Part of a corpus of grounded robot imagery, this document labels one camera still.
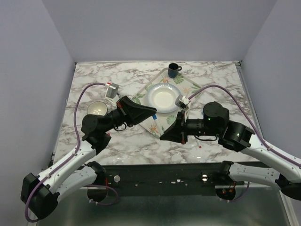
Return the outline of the white blue acrylic marker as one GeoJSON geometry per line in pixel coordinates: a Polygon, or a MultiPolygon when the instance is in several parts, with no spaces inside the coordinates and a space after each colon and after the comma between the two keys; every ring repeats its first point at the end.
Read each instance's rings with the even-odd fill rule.
{"type": "Polygon", "coordinates": [[[159,136],[161,136],[163,134],[163,130],[162,130],[162,126],[160,125],[160,121],[159,119],[157,118],[156,120],[154,120],[155,123],[156,123],[156,126],[158,128],[158,131],[159,131],[159,136]]]}

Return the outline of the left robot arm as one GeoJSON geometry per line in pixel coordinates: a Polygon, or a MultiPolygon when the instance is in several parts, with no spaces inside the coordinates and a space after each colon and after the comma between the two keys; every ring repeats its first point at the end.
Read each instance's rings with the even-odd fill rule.
{"type": "Polygon", "coordinates": [[[156,114],[153,107],[143,106],[122,97],[116,109],[106,115],[87,114],[82,120],[83,138],[61,160],[38,175],[29,173],[23,179],[21,201],[25,204],[25,218],[35,223],[48,217],[58,203],[70,193],[90,184],[99,186],[104,174],[98,167],[84,167],[76,170],[86,161],[97,156],[106,148],[111,137],[108,131],[119,126],[132,127],[156,114]]]}

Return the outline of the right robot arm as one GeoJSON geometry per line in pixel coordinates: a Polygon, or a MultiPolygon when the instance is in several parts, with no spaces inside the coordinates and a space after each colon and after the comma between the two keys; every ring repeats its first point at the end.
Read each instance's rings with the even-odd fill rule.
{"type": "Polygon", "coordinates": [[[214,182],[220,185],[253,182],[280,190],[292,199],[301,199],[301,161],[261,141],[253,129],[231,121],[229,110],[221,104],[206,104],[202,119],[189,119],[184,112],[179,112],[175,122],[159,139],[185,144],[188,136],[217,137],[222,147],[249,155],[266,165],[262,168],[223,161],[220,169],[214,173],[214,182]]]}

